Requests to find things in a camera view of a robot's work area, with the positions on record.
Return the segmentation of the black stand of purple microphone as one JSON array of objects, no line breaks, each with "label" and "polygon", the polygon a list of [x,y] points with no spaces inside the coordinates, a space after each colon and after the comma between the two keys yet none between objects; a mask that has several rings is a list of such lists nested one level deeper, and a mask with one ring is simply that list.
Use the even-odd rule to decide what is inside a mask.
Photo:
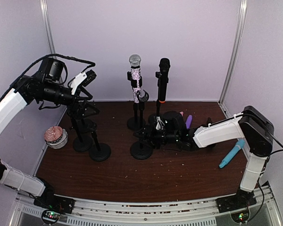
[{"label": "black stand of purple microphone", "polygon": [[[142,89],[141,91],[137,91],[136,93],[137,99],[139,101],[138,103],[138,109],[140,111],[140,129],[137,131],[142,131],[143,130],[143,112],[145,109],[145,103],[148,101],[149,99],[149,94],[146,90]],[[146,145],[143,141],[142,138],[139,137],[139,140],[136,141],[135,143],[133,143],[130,147],[130,154],[132,157],[134,157],[135,159],[138,160],[145,160],[149,157],[151,157],[151,155],[153,154],[153,148]]]}]

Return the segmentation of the black stand of rhinestone microphone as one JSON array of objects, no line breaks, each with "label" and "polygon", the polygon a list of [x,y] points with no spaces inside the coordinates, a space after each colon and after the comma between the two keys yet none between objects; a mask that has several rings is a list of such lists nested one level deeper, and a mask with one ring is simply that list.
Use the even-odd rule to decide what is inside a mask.
[{"label": "black stand of rhinestone microphone", "polygon": [[[127,79],[130,76],[130,72],[127,72]],[[136,131],[139,130],[140,127],[140,111],[138,109],[138,103],[133,102],[133,111],[134,111],[134,116],[128,119],[127,121],[127,127],[130,130]]]}]

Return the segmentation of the black stand of blue microphone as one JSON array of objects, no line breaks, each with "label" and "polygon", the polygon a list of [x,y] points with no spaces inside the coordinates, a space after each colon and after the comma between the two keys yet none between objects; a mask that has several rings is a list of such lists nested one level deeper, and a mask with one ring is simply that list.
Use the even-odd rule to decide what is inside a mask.
[{"label": "black stand of blue microphone", "polygon": [[85,133],[90,131],[89,128],[90,122],[91,120],[84,120],[84,119],[81,119],[79,122],[77,122],[76,119],[71,118],[73,129],[77,134],[77,138],[75,138],[73,141],[73,148],[76,152],[85,152],[92,147],[93,144],[92,138],[86,134],[81,133],[81,132]]}]

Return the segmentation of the purple microphone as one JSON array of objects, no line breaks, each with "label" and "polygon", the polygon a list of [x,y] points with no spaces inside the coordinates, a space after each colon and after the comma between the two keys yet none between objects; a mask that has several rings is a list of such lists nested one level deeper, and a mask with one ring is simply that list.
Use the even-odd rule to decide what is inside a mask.
[{"label": "purple microphone", "polygon": [[192,119],[193,119],[192,115],[188,115],[188,117],[187,117],[187,119],[185,121],[185,125],[186,125],[187,129],[190,129],[191,123],[192,123]]}]

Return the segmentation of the rhinestone silver microphone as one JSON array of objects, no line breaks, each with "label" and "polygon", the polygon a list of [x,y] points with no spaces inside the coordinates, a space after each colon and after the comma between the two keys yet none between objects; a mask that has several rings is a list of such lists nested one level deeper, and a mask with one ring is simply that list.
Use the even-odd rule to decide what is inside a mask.
[{"label": "rhinestone silver microphone", "polygon": [[135,103],[139,103],[139,92],[141,91],[141,57],[138,54],[133,54],[129,57],[129,63],[131,65],[130,76],[128,77],[133,89],[133,100]]}]

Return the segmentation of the blue microphone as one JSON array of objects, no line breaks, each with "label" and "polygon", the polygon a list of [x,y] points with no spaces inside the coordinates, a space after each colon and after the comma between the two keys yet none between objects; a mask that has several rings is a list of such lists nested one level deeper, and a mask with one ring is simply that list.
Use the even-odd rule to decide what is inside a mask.
[{"label": "blue microphone", "polygon": [[230,152],[222,159],[219,164],[219,168],[224,168],[234,157],[235,155],[244,147],[245,141],[240,139],[236,142],[235,146],[230,150]]}]

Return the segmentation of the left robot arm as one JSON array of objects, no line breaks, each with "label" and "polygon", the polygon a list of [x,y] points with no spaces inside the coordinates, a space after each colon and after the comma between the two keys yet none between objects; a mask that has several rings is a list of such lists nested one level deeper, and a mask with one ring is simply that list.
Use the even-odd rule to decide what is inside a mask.
[{"label": "left robot arm", "polygon": [[[87,67],[66,87],[59,81],[62,72],[68,72],[63,59],[87,64]],[[96,78],[95,72],[91,69],[95,63],[61,54],[45,55],[34,61],[32,65],[37,63],[40,63],[40,67],[34,75],[27,76],[28,70],[25,69],[0,98],[0,135],[13,118],[33,100],[40,105],[41,110],[45,108],[44,101],[49,101],[54,103],[54,109],[62,105],[66,106],[67,114],[77,134],[78,147],[84,151],[88,150],[92,146],[92,139],[83,136],[78,125],[82,124],[83,128],[88,127],[88,124],[83,121],[87,117],[85,112],[88,109],[93,110],[91,115],[97,115],[100,112],[91,104],[90,100],[93,96],[85,89]],[[50,184],[9,166],[1,159],[0,184],[28,193],[35,201],[48,209],[54,209],[58,205],[58,198],[54,195],[54,188]]]}]

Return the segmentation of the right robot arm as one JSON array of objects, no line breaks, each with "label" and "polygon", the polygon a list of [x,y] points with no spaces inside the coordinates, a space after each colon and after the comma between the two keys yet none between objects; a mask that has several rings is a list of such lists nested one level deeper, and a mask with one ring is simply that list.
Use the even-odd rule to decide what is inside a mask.
[{"label": "right robot arm", "polygon": [[138,160],[149,158],[153,149],[176,144],[180,150],[194,151],[232,139],[246,139],[250,156],[237,193],[232,203],[242,208],[250,203],[253,190],[273,149],[274,126],[253,106],[247,106],[231,118],[215,123],[207,122],[189,129],[183,116],[169,111],[158,117],[156,123],[145,125],[133,134],[139,140],[132,144],[130,153]]}]

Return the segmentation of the front aluminium rail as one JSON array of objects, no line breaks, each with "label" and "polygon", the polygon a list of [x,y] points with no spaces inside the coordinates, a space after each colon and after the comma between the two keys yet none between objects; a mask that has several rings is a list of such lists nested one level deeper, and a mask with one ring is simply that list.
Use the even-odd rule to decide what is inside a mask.
[{"label": "front aluminium rail", "polygon": [[108,202],[74,198],[72,213],[56,226],[239,226],[246,213],[247,226],[282,226],[283,220],[269,186],[254,191],[256,204],[220,212],[217,198],[175,202]]}]

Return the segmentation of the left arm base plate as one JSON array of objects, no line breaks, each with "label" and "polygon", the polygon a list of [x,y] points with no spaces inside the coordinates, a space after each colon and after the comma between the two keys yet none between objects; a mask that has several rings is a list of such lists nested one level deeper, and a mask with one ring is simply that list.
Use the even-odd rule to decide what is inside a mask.
[{"label": "left arm base plate", "polygon": [[62,214],[71,214],[75,205],[75,200],[71,198],[53,196],[53,200],[45,201],[44,198],[36,197],[33,204],[44,209],[50,209]]}]

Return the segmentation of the left aluminium corner post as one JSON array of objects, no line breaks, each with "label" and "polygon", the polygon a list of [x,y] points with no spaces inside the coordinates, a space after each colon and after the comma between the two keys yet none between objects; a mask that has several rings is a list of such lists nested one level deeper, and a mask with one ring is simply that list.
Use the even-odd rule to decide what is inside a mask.
[{"label": "left aluminium corner post", "polygon": [[47,35],[47,41],[48,41],[48,46],[50,53],[56,53],[55,46],[54,46],[54,41],[53,41],[53,35],[52,35],[52,30],[51,30],[51,25],[50,25],[50,17],[48,13],[48,4],[46,0],[40,0],[40,6],[41,6],[41,13],[42,13],[42,18],[43,18],[43,23],[45,26],[45,32]]}]

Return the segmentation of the aluminium corner post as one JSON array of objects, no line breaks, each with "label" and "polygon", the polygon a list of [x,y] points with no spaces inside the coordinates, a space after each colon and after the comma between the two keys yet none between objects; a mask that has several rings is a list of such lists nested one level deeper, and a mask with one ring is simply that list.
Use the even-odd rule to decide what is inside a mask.
[{"label": "aluminium corner post", "polygon": [[55,46],[54,46],[54,41],[53,41],[53,35],[52,35],[52,30],[51,30],[51,25],[50,25],[50,17],[48,13],[48,4],[46,0],[40,0],[40,6],[41,6],[41,13],[42,13],[42,18],[43,18],[43,23],[45,26],[45,32],[47,35],[47,41],[48,41],[48,46],[50,53],[56,53]]},{"label": "aluminium corner post", "polygon": [[233,42],[232,53],[231,53],[231,57],[230,57],[230,61],[229,61],[229,65],[228,65],[228,69],[226,73],[225,82],[224,82],[223,89],[222,89],[220,99],[219,99],[220,105],[223,105],[225,102],[225,97],[228,92],[230,82],[233,76],[233,72],[235,69],[235,64],[238,58],[239,48],[240,48],[240,44],[242,41],[244,27],[245,27],[245,21],[246,21],[246,16],[247,16],[247,6],[248,6],[247,0],[240,1],[240,8],[239,8],[239,13],[238,13],[238,20],[237,20],[235,38]]}]

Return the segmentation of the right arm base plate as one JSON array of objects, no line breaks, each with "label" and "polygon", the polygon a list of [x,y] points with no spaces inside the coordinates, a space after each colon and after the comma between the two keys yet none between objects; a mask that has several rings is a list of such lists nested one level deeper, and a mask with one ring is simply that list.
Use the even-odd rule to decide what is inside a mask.
[{"label": "right arm base plate", "polygon": [[257,200],[255,197],[245,198],[237,195],[226,196],[216,199],[219,213],[234,211],[255,205]]}]

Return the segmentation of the right aluminium corner post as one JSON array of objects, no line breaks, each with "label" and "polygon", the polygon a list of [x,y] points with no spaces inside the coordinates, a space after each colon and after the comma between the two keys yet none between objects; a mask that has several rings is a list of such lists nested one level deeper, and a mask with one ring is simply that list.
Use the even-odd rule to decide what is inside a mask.
[{"label": "right aluminium corner post", "polygon": [[232,53],[231,53],[231,57],[230,57],[230,61],[229,61],[229,65],[228,65],[228,69],[226,73],[225,82],[224,82],[223,89],[222,89],[220,99],[219,99],[220,105],[223,105],[225,102],[225,97],[228,92],[230,82],[233,76],[233,72],[235,69],[235,64],[238,58],[239,48],[240,48],[240,44],[242,41],[244,27],[245,27],[245,21],[246,21],[246,16],[247,16],[247,6],[248,6],[247,0],[240,1],[240,8],[239,8],[239,13],[238,13],[238,20],[237,20],[235,38],[233,42]]}]

